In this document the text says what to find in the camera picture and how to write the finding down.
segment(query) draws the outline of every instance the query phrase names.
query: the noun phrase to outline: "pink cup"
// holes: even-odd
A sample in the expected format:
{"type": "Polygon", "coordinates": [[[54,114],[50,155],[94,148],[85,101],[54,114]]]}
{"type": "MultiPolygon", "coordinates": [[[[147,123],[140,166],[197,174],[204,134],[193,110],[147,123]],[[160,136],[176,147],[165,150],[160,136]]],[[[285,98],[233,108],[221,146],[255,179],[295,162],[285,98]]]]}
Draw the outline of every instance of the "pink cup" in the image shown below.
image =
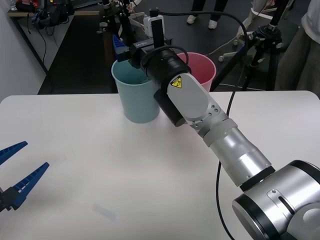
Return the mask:
{"type": "MultiPolygon", "coordinates": [[[[216,65],[210,58],[202,54],[196,52],[188,52],[188,54],[188,66],[191,68],[192,75],[207,92],[210,92],[212,81],[217,73],[216,65]]],[[[184,53],[179,53],[178,56],[186,62],[186,55],[184,53]]]]}

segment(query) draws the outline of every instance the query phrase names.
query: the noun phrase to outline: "shoe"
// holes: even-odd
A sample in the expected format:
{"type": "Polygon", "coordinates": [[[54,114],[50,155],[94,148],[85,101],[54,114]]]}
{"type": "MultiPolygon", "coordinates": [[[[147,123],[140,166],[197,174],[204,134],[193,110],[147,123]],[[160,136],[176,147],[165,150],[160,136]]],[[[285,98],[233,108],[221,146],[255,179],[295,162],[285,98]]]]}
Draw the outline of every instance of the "shoe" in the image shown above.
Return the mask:
{"type": "Polygon", "coordinates": [[[186,23],[187,24],[194,24],[195,23],[195,20],[196,20],[196,16],[193,16],[193,15],[190,15],[189,17],[188,17],[188,19],[186,20],[186,23]]]}
{"type": "Polygon", "coordinates": [[[217,25],[218,25],[218,23],[216,21],[210,20],[208,28],[209,29],[216,29],[217,25]]]}

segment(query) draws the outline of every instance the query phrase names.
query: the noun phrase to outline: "white table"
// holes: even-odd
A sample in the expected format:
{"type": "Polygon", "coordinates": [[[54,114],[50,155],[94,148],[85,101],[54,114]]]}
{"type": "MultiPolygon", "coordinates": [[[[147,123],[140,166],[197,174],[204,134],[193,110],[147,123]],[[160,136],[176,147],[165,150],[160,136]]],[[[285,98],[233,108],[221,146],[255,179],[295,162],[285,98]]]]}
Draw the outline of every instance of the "white table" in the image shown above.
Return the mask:
{"type": "MultiPolygon", "coordinates": [[[[231,93],[212,93],[226,110],[231,93]]],[[[230,116],[276,169],[320,166],[320,101],[312,93],[239,92],[230,116]]],[[[0,149],[29,145],[0,167],[3,189],[50,167],[17,211],[0,213],[1,240],[227,240],[217,212],[217,157],[161,112],[127,120],[117,94],[11,96],[0,104],[0,149]]],[[[220,202],[237,240],[240,189],[222,171],[220,202]]]]}

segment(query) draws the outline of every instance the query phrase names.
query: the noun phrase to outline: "light blue bucket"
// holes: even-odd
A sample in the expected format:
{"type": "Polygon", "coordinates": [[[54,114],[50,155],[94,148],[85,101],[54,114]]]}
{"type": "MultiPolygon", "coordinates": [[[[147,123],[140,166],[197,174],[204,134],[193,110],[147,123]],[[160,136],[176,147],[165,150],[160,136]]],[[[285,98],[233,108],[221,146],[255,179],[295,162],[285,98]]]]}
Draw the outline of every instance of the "light blue bucket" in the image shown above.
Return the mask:
{"type": "Polygon", "coordinates": [[[154,120],[160,108],[154,99],[156,86],[129,61],[115,61],[111,68],[121,98],[124,115],[132,122],[145,124],[154,120]]]}

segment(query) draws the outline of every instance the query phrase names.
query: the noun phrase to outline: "floor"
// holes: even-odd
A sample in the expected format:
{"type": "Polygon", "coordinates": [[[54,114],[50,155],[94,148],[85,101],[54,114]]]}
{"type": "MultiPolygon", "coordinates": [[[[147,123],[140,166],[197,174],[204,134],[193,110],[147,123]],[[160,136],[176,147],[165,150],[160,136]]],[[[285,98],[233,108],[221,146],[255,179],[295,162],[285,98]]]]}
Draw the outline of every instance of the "floor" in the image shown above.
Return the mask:
{"type": "MultiPolygon", "coordinates": [[[[163,12],[187,12],[191,10],[192,2],[193,0],[142,0],[135,10],[148,13],[150,8],[158,7],[163,12]]],[[[300,19],[307,11],[309,2],[310,0],[296,0],[287,21],[300,24],[300,19]]],[[[212,11],[214,5],[215,1],[207,1],[204,10],[212,11]]],[[[225,12],[234,14],[243,21],[248,16],[250,7],[251,0],[229,0],[225,12]]],[[[209,54],[232,39],[239,27],[233,19],[222,16],[218,27],[215,30],[209,30],[209,18],[208,15],[201,15],[194,25],[187,25],[185,16],[165,16],[165,35],[167,38],[173,38],[175,45],[183,47],[188,52],[209,54]]],[[[75,16],[73,18],[50,67],[51,78],[50,80],[45,79],[39,94],[115,92],[114,82],[105,68],[103,38],[96,33],[98,26],[97,16],[75,16]]],[[[209,55],[209,58],[216,64],[218,73],[228,63],[228,60],[225,60],[224,63],[218,61],[218,57],[226,52],[233,52],[232,43],[209,55]]],[[[235,66],[215,91],[233,91],[242,66],[242,62],[235,66]]],[[[266,76],[265,71],[259,71],[250,83],[249,90],[265,90],[266,76]]]]}

